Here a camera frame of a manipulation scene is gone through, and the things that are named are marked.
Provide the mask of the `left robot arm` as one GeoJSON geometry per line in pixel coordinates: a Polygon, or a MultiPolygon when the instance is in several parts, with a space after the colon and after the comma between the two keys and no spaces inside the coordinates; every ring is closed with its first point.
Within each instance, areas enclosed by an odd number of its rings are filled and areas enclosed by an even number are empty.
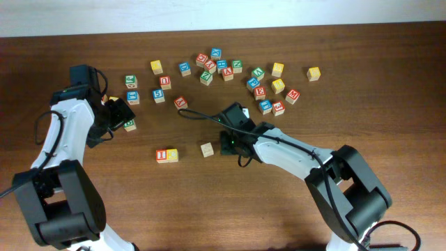
{"type": "Polygon", "coordinates": [[[17,203],[34,241],[58,250],[136,250],[108,224],[104,202],[82,163],[135,115],[122,99],[102,101],[88,86],[53,93],[52,120],[30,170],[13,177],[17,203]]]}

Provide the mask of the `red I block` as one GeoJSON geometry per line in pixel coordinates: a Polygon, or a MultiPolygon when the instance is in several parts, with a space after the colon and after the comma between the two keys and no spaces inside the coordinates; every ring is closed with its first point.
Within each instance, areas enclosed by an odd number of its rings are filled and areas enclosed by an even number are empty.
{"type": "Polygon", "coordinates": [[[157,150],[156,151],[156,161],[157,161],[157,163],[160,163],[160,164],[168,162],[167,151],[164,149],[157,150]]]}

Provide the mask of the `green R block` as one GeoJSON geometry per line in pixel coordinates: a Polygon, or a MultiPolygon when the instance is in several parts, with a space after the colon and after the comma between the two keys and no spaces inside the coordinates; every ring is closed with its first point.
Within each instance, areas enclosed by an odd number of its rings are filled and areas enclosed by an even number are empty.
{"type": "Polygon", "coordinates": [[[212,144],[210,142],[201,145],[201,152],[203,157],[207,158],[214,154],[212,144]]]}

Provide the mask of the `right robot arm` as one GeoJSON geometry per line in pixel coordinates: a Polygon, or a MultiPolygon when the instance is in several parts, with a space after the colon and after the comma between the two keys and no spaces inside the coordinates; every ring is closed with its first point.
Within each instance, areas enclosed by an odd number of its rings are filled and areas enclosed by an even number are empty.
{"type": "Polygon", "coordinates": [[[239,156],[279,167],[306,183],[340,248],[365,250],[366,232],[384,216],[392,199],[356,149],[320,149],[269,123],[223,125],[239,156]]]}

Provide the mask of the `yellow C block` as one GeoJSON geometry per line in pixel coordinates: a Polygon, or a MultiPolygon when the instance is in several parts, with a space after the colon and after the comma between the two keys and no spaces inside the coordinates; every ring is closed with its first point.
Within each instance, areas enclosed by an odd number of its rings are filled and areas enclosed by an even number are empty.
{"type": "Polygon", "coordinates": [[[178,150],[177,149],[167,149],[167,160],[168,162],[178,162],[178,150]]]}

